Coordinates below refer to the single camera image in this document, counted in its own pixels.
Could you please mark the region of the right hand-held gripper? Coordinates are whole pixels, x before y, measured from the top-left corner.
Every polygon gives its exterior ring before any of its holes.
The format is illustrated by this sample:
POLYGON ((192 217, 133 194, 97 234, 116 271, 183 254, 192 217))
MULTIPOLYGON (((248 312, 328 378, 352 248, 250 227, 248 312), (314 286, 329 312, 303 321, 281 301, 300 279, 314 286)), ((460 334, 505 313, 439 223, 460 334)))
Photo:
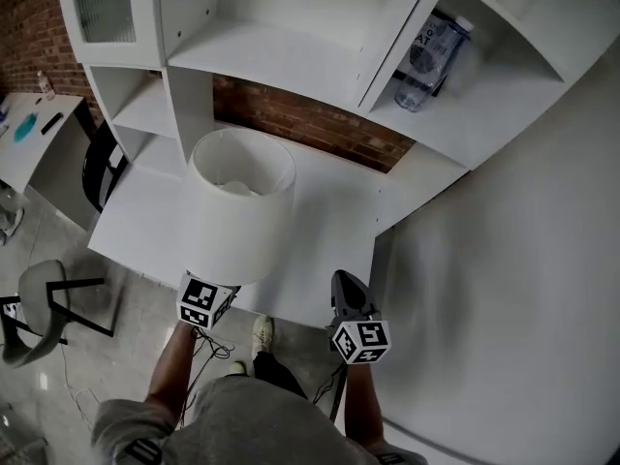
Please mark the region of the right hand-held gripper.
POLYGON ((388 322, 370 289, 354 274, 343 269, 333 273, 330 304, 334 317, 326 327, 329 347, 345 363, 375 363, 390 350, 388 322))

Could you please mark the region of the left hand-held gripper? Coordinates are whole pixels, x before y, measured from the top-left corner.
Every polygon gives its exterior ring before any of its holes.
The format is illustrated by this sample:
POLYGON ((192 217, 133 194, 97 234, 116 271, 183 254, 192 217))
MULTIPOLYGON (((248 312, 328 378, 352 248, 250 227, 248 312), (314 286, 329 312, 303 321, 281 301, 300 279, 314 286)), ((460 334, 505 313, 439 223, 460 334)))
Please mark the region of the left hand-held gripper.
POLYGON ((240 286, 228 287, 203 281, 185 273, 176 299, 179 321, 211 330, 232 307, 240 286))

